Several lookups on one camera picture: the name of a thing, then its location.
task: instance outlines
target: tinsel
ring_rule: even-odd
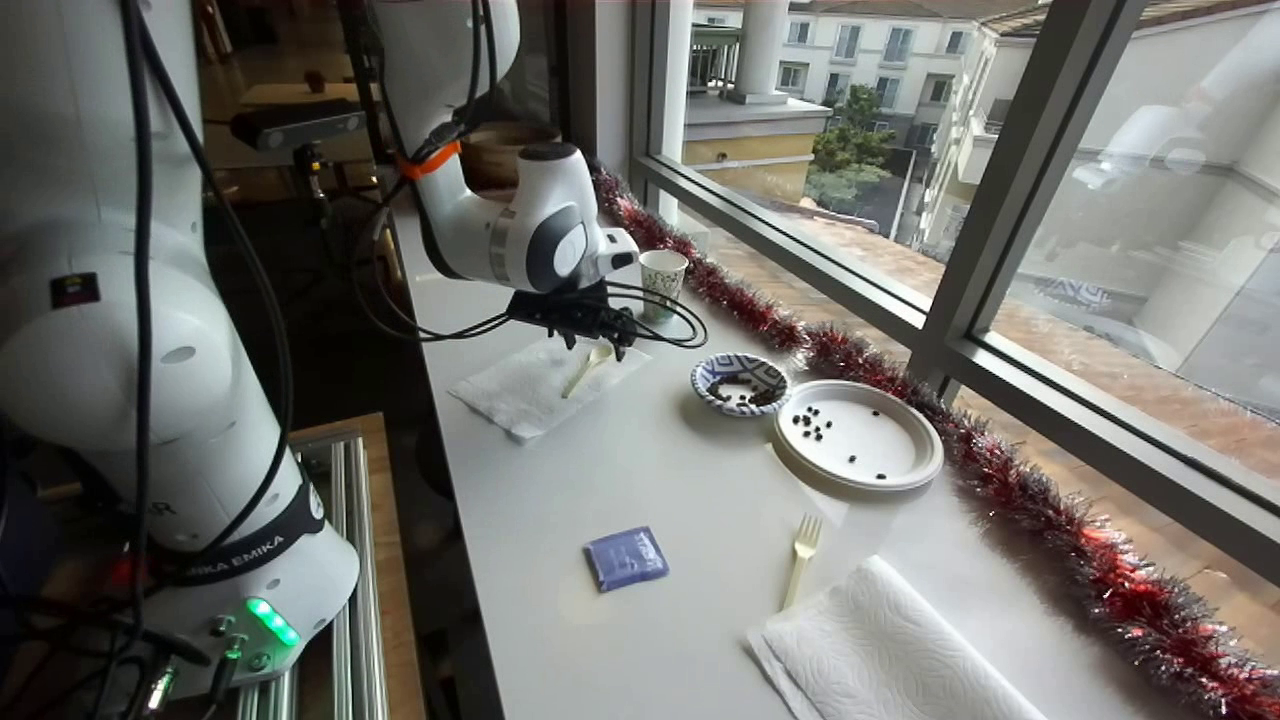
[[[1280,670],[1252,660],[1187,583],[1162,575],[1079,502],[1065,502],[978,420],[938,410],[899,367],[875,356],[867,340],[827,325],[807,327],[735,285],[701,256],[691,242],[638,208],[614,178],[597,173],[597,195],[601,213],[624,226],[638,249],[686,256],[686,291],[756,334],[767,347],[799,353],[820,377],[858,379],[919,410],[947,443],[977,507],[1048,554],[1088,623],[1120,643],[1150,684],[1185,698],[1205,716],[1280,720]]]

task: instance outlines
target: blue square object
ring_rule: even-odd
[[[646,528],[601,535],[584,554],[601,592],[667,575],[667,560]]]

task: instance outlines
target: white table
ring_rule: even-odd
[[[421,325],[461,327],[508,303],[500,290],[441,281],[410,218],[394,234]],[[538,344],[538,327],[425,347],[508,720],[782,720],[742,629],[775,613],[805,507],[820,507],[827,532],[799,595],[881,554],[1045,716],[1171,716],[1033,580],[1033,560],[996,546],[952,476],[916,495],[837,502],[781,464],[767,426],[701,410],[686,394],[701,356],[758,353],[701,314],[706,347],[644,344],[653,364],[536,443],[508,442],[453,388]],[[601,595],[584,546],[635,526],[672,574]]]

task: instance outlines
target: small bowl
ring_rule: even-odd
[[[706,356],[691,367],[691,394],[723,416],[767,416],[787,388],[787,373],[763,356]]]

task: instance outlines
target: white napkin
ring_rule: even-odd
[[[748,647],[799,720],[1040,716],[881,556],[756,623]]]
[[[564,340],[529,344],[456,385],[453,397],[461,397],[482,420],[508,430],[516,442],[536,442],[646,364],[646,356],[635,347],[627,347],[624,361],[606,353],[606,361],[588,367],[588,377],[564,397],[593,344],[597,340],[581,340],[571,353]]]

